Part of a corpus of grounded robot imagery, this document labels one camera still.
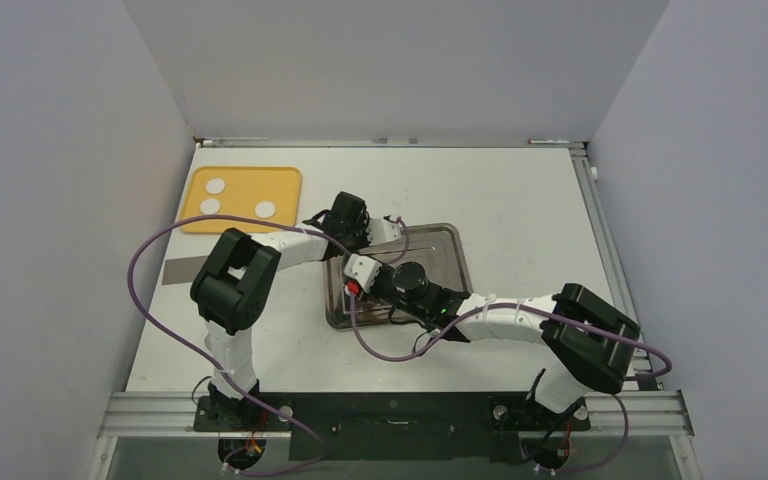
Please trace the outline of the stainless steel tray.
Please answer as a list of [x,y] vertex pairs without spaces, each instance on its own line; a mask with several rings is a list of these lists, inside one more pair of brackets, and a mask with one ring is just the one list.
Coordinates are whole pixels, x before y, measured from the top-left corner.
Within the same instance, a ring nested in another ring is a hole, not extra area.
[[[468,266],[463,252],[459,232],[447,223],[411,226],[407,229],[408,239],[369,247],[364,255],[387,260],[394,267],[405,262],[416,262],[423,266],[428,279],[443,287],[470,291]],[[342,290],[343,260],[333,258],[324,265],[326,287],[325,319],[334,329],[349,329],[349,297]],[[382,303],[360,302],[357,306],[357,323],[360,327],[382,325],[404,325],[415,319],[402,312],[391,312]]]

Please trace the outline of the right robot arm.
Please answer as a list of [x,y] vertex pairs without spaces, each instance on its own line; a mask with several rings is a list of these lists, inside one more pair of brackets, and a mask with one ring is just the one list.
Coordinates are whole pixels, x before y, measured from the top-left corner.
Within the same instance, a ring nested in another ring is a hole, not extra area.
[[350,257],[342,275],[352,306],[382,303],[445,341],[547,347],[555,359],[524,403],[527,419],[539,428],[553,426],[589,392],[619,393],[640,337],[635,320],[576,283],[548,296],[500,298],[436,284],[416,262],[392,267],[360,255]]

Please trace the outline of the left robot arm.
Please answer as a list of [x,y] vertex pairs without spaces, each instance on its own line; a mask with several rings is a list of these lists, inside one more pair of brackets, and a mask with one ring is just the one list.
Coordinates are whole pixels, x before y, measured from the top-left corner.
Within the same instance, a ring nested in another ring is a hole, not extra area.
[[262,315],[276,275],[291,267],[324,262],[371,245],[366,202],[337,194],[332,206],[299,226],[248,234],[226,229],[190,289],[208,328],[205,345],[217,362],[208,386],[219,417],[244,430],[261,417],[253,398],[259,380],[253,365],[252,327]]

